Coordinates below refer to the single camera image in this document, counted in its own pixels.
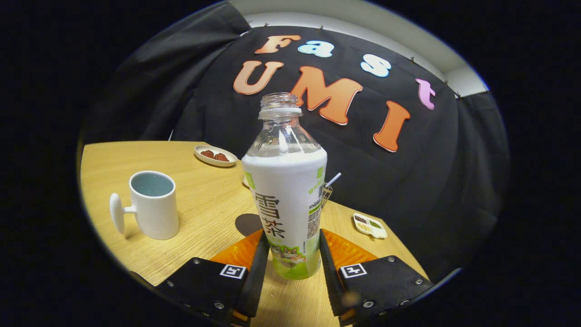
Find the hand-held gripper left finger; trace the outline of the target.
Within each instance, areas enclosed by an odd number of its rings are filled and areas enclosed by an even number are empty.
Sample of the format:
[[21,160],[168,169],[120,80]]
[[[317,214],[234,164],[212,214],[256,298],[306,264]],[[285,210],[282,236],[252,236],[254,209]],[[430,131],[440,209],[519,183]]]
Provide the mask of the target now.
[[211,259],[191,258],[157,291],[221,327],[249,327],[259,308],[270,247],[262,230]]

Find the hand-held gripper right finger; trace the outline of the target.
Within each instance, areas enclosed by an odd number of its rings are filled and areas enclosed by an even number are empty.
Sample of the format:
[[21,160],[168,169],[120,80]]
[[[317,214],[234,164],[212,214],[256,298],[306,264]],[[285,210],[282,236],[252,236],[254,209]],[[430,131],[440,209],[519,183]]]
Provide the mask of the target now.
[[385,320],[434,286],[396,255],[379,258],[324,228],[319,247],[331,310],[341,327]]

